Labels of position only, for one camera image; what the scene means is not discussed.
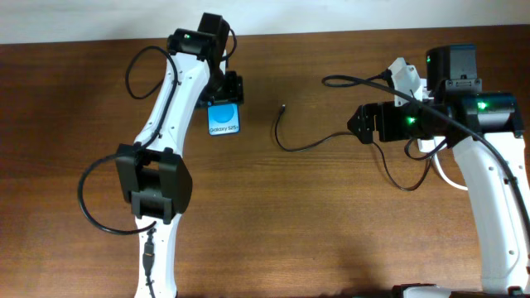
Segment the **blue Samsung Galaxy smartphone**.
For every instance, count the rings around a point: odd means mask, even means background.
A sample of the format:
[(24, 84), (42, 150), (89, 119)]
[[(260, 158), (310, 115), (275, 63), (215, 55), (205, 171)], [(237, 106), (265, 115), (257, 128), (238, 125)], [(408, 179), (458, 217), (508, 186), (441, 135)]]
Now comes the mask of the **blue Samsung Galaxy smartphone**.
[(240, 132), (239, 106), (236, 103), (208, 107), (207, 115), (209, 135), (223, 136)]

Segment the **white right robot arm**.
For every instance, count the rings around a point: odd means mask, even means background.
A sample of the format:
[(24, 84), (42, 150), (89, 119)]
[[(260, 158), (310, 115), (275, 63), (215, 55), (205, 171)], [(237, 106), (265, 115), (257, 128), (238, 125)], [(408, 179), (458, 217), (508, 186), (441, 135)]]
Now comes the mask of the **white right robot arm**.
[(452, 45), (426, 53), (426, 80), (397, 59), (391, 83), (376, 89), (390, 102), (361, 105), (347, 128), (363, 143), (442, 137), (453, 151), (479, 235), (482, 290), (478, 296), (529, 295), (529, 184), (524, 126), (516, 98), (484, 92), (476, 48)]

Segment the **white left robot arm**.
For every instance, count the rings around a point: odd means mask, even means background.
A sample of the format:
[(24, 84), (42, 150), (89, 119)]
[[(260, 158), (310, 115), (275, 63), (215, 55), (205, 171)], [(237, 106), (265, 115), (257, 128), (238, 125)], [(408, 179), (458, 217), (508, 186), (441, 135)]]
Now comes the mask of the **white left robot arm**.
[(176, 297), (176, 232), (192, 194), (183, 160), (193, 112), (207, 111), (209, 134), (240, 131), (243, 79), (228, 70), (227, 40), (234, 34), (220, 15), (204, 13), (194, 31), (177, 29), (162, 54), (166, 70), (157, 101), (133, 144), (121, 144), (115, 161), (123, 197), (139, 239), (137, 297)]

